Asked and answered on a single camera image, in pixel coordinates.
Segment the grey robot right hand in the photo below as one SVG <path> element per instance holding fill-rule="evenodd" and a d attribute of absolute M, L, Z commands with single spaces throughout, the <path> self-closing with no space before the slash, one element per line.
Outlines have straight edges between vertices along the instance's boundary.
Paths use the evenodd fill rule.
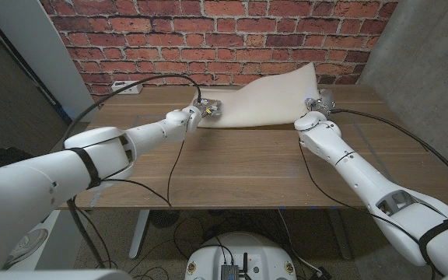
<path fill-rule="evenodd" d="M 333 91 L 331 89 L 320 89 L 319 95 L 318 98 L 306 98 L 306 107 L 310 111 L 318 111 L 329 118 L 330 112 L 335 109 Z"/>

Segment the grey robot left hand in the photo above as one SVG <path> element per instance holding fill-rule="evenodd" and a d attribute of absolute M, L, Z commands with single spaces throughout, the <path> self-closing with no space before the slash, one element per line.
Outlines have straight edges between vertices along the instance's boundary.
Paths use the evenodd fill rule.
<path fill-rule="evenodd" d="M 202 98 L 201 100 L 195 99 L 193 101 L 193 105 L 201 111 L 202 117 L 218 117 L 222 113 L 222 102 L 220 100 L 211 100 L 204 98 Z"/>

